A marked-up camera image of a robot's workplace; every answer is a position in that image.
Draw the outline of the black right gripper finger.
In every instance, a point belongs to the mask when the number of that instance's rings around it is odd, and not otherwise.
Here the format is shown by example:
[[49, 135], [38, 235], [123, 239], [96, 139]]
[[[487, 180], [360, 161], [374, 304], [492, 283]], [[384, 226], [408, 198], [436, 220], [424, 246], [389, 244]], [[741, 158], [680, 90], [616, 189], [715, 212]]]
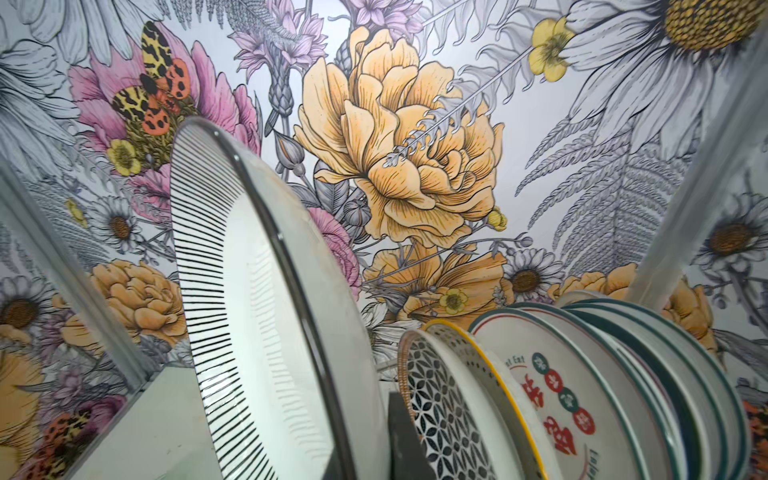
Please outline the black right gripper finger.
[[388, 434], [392, 480], [436, 480], [411, 416], [399, 392], [388, 394]]

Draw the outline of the black geometric pattern plate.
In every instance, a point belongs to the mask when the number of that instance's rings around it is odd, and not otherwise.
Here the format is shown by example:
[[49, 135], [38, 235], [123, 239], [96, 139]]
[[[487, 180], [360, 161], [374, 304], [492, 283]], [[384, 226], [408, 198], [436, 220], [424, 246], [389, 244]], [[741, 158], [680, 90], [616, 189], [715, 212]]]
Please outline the black geometric pattern plate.
[[398, 381], [422, 453], [438, 479], [521, 479], [524, 469], [498, 409], [438, 336], [406, 332]]

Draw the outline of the black striped rim plate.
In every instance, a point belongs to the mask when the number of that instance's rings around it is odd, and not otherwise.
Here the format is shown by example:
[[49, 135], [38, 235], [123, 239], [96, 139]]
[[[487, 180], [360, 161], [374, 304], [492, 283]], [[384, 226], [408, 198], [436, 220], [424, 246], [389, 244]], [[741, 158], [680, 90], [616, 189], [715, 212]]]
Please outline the black striped rim plate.
[[171, 151], [194, 370], [226, 479], [386, 479], [387, 413], [356, 302], [294, 190], [191, 118]]

